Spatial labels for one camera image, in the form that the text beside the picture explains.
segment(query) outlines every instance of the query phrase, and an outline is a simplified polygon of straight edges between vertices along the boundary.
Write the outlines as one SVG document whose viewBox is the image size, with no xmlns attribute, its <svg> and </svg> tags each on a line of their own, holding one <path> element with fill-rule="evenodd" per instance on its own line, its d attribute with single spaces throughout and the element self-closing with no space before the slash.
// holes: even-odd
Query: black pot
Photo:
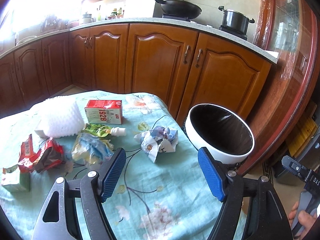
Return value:
<svg viewBox="0 0 320 240">
<path fill-rule="evenodd" d="M 233 10 L 225 10 L 224 6 L 219 6 L 219 10 L 224 12 L 222 26 L 240 34 L 246 35 L 249 23 L 254 23 L 254 19 L 250 20 L 244 14 Z"/>
<path fill-rule="evenodd" d="M 185 0 L 155 0 L 161 4 L 161 9 L 165 14 L 187 18 L 192 20 L 197 18 L 202 12 L 196 4 Z"/>
</svg>

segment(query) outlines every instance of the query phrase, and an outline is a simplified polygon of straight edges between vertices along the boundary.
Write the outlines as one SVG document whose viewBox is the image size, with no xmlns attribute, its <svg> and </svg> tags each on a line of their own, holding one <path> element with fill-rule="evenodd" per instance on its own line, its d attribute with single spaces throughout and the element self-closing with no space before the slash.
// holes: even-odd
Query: metal screw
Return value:
<svg viewBox="0 0 320 240">
<path fill-rule="evenodd" d="M 263 182 L 268 182 L 268 181 L 269 181 L 269 178 L 268 178 L 267 176 L 262 176 L 262 177 L 261 177 L 261 180 L 262 180 Z"/>
<path fill-rule="evenodd" d="M 64 181 L 64 178 L 63 177 L 59 177 L 56 179 L 56 183 L 60 184 Z"/>
<path fill-rule="evenodd" d="M 89 178 L 93 178 L 94 176 L 96 176 L 97 175 L 97 172 L 96 171 L 89 171 L 88 172 L 88 177 Z"/>
<path fill-rule="evenodd" d="M 235 177 L 237 175 L 237 173 L 235 171 L 228 171 L 228 175 L 230 177 Z"/>
</svg>

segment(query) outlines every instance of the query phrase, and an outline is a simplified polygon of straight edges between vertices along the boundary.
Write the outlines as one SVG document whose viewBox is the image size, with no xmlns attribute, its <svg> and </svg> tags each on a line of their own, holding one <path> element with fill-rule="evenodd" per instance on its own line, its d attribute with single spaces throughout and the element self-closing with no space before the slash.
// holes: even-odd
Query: black wok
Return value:
<svg viewBox="0 0 320 240">
<path fill-rule="evenodd" d="M 201 8 L 191 2 L 184 0 L 155 0 L 161 4 L 161 9 L 165 14 L 192 20 L 197 18 L 202 12 Z"/>
</svg>

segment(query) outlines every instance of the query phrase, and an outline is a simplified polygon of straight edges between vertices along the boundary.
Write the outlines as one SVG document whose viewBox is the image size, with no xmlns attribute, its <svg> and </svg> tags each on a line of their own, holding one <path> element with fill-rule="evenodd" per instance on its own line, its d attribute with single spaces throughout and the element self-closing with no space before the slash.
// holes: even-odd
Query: stove burner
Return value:
<svg viewBox="0 0 320 240">
<path fill-rule="evenodd" d="M 244 39 L 245 41 L 247 40 L 247 37 L 248 37 L 247 35 L 244 35 L 244 34 L 242 34 L 242 33 L 239 33 L 239 32 L 230 30 L 230 29 L 228 29 L 228 28 L 225 28 L 225 27 L 223 27 L 222 25 L 220 26 L 219 30 L 222 30 L 222 31 L 227 32 L 227 33 L 230 33 L 230 34 L 232 34 L 232 35 L 234 35 L 234 36 L 237 36 L 237 37 L 239 37 L 239 38 L 241 38 L 241 39 Z"/>
<path fill-rule="evenodd" d="M 170 15 L 170 14 L 163 14 L 162 15 L 162 18 L 165 18 L 165 19 L 174 19 L 174 20 L 181 20 L 181 21 L 186 21 L 186 22 L 190 22 L 190 20 L 188 19 L 188 17 L 179 17 L 179 16 L 176 16 L 176 15 Z"/>
</svg>

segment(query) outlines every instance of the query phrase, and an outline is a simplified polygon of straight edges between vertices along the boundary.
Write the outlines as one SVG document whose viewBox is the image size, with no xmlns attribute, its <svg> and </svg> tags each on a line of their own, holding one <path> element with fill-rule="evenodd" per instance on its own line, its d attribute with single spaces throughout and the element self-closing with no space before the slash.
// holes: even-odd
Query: black bin liner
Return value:
<svg viewBox="0 0 320 240">
<path fill-rule="evenodd" d="M 231 155 L 248 153 L 253 138 L 246 125 L 233 113 L 213 105 L 199 105 L 190 113 L 195 131 L 216 149 Z"/>
</svg>

